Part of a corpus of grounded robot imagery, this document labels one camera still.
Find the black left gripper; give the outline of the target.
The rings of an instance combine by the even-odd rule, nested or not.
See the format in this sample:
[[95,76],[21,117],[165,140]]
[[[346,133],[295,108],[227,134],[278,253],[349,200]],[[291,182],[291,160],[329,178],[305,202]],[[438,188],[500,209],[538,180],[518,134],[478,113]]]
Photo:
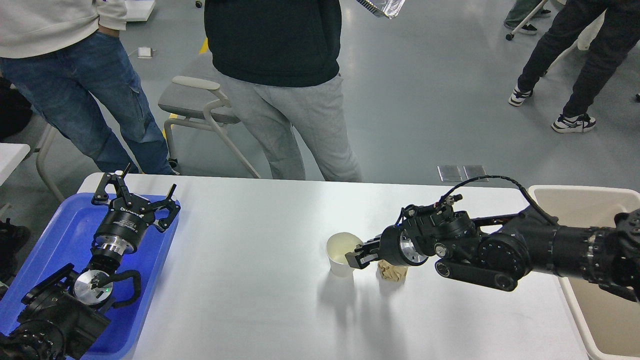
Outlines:
[[379,238],[378,259],[395,266],[415,267],[424,264],[428,256],[420,253],[405,231],[390,225]]

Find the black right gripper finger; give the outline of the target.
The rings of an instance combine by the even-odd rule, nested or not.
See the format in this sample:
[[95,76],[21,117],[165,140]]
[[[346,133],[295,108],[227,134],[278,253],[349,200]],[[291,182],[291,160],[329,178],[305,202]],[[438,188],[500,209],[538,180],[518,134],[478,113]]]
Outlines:
[[371,239],[362,244],[357,244],[355,253],[378,253],[380,250],[380,239]]
[[381,260],[377,253],[355,250],[345,253],[345,259],[350,268],[359,270],[365,269],[371,262]]

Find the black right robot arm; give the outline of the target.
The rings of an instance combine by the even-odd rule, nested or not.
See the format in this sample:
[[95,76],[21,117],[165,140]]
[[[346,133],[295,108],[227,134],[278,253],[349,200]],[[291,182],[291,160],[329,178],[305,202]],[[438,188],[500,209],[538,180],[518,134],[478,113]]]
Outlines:
[[620,212],[614,227],[567,227],[520,184],[528,207],[471,218],[454,210],[454,187],[429,205],[403,207],[396,222],[345,254],[350,268],[371,262],[416,267],[437,256],[444,278],[511,292],[530,272],[578,278],[614,296],[639,301],[639,211]]

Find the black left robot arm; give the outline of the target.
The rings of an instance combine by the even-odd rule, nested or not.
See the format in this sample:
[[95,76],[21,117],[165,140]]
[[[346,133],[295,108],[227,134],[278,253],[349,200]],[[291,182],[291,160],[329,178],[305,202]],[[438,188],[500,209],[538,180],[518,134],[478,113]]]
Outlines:
[[427,267],[388,282],[374,264],[330,271],[326,243],[348,232],[372,239],[394,224],[412,186],[128,174],[153,201],[172,185],[180,206],[151,227],[119,272],[141,274],[141,295],[105,313],[70,291],[32,288],[68,264],[89,264],[108,212],[93,193],[65,202],[1,301],[7,359],[67,353],[99,332],[95,360],[411,360],[431,349]]

